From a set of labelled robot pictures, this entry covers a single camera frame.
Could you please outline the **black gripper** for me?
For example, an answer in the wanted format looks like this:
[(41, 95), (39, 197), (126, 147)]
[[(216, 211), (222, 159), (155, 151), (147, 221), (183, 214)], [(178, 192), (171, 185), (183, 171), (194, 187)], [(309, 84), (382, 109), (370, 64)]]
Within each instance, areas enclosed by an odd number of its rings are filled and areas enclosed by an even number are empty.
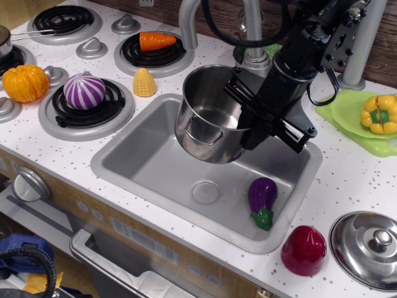
[(237, 129), (248, 129), (243, 148), (253, 150), (268, 137), (278, 137), (301, 153), (317, 130), (301, 107), (301, 98), (317, 75), (314, 67), (293, 69), (280, 55), (263, 78), (242, 67), (232, 68), (225, 91), (241, 104)]

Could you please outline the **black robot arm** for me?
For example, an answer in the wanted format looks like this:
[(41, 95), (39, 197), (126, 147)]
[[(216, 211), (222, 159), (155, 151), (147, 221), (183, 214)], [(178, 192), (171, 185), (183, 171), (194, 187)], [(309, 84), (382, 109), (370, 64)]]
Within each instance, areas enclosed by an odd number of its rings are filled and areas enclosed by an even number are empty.
[(241, 105), (238, 129), (245, 150), (277, 136), (300, 153), (317, 135), (303, 112), (301, 97), (310, 94), (318, 73), (326, 73), (335, 92), (335, 68), (353, 55), (353, 39), (367, 15), (368, 1), (298, 1), (293, 27), (272, 59), (265, 78), (235, 66), (225, 91)]

